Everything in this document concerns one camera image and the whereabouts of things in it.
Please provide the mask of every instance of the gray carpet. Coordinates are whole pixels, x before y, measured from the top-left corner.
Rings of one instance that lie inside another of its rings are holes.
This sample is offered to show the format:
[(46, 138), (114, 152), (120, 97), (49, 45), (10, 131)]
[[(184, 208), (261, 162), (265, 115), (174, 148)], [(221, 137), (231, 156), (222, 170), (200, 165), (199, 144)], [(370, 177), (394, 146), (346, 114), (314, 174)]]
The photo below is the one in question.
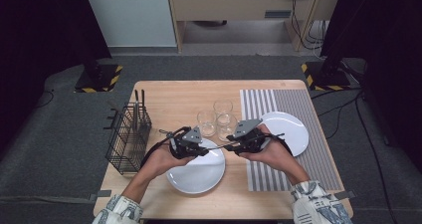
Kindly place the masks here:
[[(0, 195), (16, 197), (59, 196), (84, 202), (100, 189), (106, 171), (105, 159), (111, 114), (107, 100), (122, 105), (133, 85), (148, 80), (305, 80), (301, 64), (315, 57), (114, 57), (123, 66), (112, 92), (74, 93), (83, 67), (77, 66), (46, 80), (45, 93), (0, 163)], [(311, 96), (321, 92), (310, 91)], [(354, 99), (358, 91), (336, 92), (315, 98), (317, 113), (326, 112)], [(397, 147), (383, 144), (376, 119), (362, 100), (359, 110), (379, 158), (394, 214), (398, 223), (422, 219), (421, 174)], [(354, 103), (319, 117), (338, 172), (351, 199), (354, 223), (393, 223), (388, 214), (381, 178), (371, 146), (360, 124)], [(90, 223), (94, 203), (46, 203), (43, 201), (0, 203), (0, 223)]]

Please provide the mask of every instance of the shirt sleeve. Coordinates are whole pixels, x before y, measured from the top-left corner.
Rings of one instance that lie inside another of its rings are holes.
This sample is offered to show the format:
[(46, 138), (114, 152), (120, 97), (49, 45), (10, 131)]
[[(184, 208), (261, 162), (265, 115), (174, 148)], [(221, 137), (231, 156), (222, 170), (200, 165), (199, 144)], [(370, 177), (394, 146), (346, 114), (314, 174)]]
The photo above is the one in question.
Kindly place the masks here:
[(137, 224), (142, 216), (142, 207), (127, 197), (115, 195), (93, 224)]
[(293, 215), (296, 224), (352, 224), (344, 206), (320, 186), (318, 181), (301, 182), (292, 188), (295, 198)]

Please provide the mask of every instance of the dish rack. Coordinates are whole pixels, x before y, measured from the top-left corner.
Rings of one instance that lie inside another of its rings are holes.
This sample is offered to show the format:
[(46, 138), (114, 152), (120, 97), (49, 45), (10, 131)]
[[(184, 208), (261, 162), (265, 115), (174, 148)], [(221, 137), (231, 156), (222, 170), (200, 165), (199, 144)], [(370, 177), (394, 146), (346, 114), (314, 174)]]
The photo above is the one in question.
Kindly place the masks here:
[(125, 103), (122, 111), (115, 107), (113, 110), (111, 125), (105, 128), (111, 129), (105, 158), (120, 174), (138, 172), (152, 128), (151, 119), (143, 101), (141, 106)]

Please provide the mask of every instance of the black base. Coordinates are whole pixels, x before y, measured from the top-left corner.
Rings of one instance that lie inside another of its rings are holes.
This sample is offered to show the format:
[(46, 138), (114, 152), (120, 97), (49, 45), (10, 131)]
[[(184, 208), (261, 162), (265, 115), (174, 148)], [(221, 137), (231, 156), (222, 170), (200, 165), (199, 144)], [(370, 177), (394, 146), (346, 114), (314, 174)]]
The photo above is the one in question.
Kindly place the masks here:
[(350, 81), (342, 71), (336, 71), (333, 75), (327, 76), (322, 70), (323, 62), (306, 62), (308, 73), (313, 79), (313, 85), (317, 87), (350, 86)]
[(115, 77), (118, 65), (100, 65), (102, 76), (100, 79), (92, 79), (84, 70), (75, 85), (75, 90), (80, 91), (83, 89), (101, 90), (107, 89), (111, 86), (111, 81)]

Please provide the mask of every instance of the white plate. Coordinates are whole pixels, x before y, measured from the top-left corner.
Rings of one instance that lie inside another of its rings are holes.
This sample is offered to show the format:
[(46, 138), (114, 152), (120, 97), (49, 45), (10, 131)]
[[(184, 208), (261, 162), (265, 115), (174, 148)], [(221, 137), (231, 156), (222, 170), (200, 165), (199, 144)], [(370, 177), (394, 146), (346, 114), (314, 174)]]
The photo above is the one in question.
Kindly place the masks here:
[(285, 134), (280, 138), (285, 140), (293, 156), (298, 156), (307, 149), (310, 135), (297, 117), (286, 112), (268, 112), (261, 119), (272, 134)]
[[(202, 138), (204, 147), (217, 145)], [(168, 181), (179, 191), (196, 194), (213, 188), (221, 179), (226, 168), (226, 160), (221, 149), (210, 150), (205, 156), (198, 156), (185, 166), (173, 167), (167, 171)]]

